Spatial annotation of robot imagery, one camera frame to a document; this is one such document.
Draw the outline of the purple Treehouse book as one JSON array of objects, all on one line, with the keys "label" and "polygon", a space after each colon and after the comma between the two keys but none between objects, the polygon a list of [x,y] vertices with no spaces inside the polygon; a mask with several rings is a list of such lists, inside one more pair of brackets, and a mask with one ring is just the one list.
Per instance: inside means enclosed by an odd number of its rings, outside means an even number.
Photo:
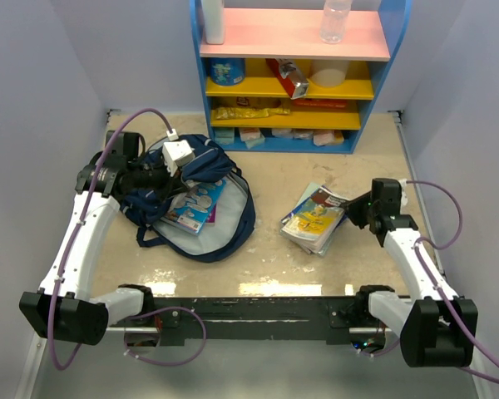
[{"label": "purple Treehouse book", "polygon": [[216,203],[213,203],[208,209],[207,218],[205,220],[206,224],[214,224],[216,217]]}]

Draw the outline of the dark blue sticker book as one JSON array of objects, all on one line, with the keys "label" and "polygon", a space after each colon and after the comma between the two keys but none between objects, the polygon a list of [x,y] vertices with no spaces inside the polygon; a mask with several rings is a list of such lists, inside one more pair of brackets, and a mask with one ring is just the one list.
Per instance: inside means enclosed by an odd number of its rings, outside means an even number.
[{"label": "dark blue sticker book", "polygon": [[293,209],[289,213],[287,213],[281,220],[280,223],[282,225],[287,224],[296,214],[298,213],[298,209]]}]

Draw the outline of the navy blue backpack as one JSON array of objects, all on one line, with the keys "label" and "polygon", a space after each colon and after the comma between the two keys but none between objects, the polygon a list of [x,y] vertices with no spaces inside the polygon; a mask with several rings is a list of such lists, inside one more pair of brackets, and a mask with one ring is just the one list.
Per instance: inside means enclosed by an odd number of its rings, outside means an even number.
[{"label": "navy blue backpack", "polygon": [[161,220],[172,200],[157,199],[152,191],[134,190],[121,202],[121,212],[138,227],[136,241],[142,248],[165,245],[188,259],[210,264],[228,258],[254,231],[255,208],[250,186],[242,171],[225,151],[204,135],[182,135],[195,158],[183,166],[179,180],[215,183],[227,179],[216,204],[214,224],[205,224],[197,234],[188,233]]}]

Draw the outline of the blue cartoon book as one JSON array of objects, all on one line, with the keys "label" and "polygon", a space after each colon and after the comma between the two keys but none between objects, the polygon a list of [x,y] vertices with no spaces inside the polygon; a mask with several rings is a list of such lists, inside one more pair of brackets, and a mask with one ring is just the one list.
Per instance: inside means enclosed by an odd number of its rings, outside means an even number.
[{"label": "blue cartoon book", "polygon": [[215,212],[227,179],[199,183],[186,194],[176,196],[161,220],[178,229],[197,235]]}]

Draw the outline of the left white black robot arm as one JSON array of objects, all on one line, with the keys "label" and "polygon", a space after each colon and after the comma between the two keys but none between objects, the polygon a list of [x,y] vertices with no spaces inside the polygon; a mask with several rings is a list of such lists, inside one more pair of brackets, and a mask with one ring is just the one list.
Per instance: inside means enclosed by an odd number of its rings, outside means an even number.
[{"label": "left white black robot arm", "polygon": [[137,326],[156,315],[150,288],[123,284],[94,298],[92,280],[101,247],[120,209],[135,189],[162,196],[181,188],[179,167],[172,150],[161,150],[159,160],[148,161],[139,151],[138,133],[110,132],[114,149],[96,153],[77,175],[72,216],[61,247],[36,292],[22,294],[19,308],[42,338],[96,345],[108,327],[126,318]]}]

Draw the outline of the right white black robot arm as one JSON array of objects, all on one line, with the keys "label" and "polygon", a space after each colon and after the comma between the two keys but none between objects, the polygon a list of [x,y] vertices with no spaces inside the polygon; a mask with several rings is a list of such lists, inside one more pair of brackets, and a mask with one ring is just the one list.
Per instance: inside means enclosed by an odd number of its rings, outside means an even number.
[{"label": "right white black robot arm", "polygon": [[380,321],[390,328],[410,367],[467,367],[474,351],[477,306],[439,273],[413,217],[401,211],[402,197],[403,183],[376,178],[369,192],[345,205],[353,225],[368,228],[394,260],[410,296],[402,299],[387,286],[362,286],[350,314],[365,327]]}]

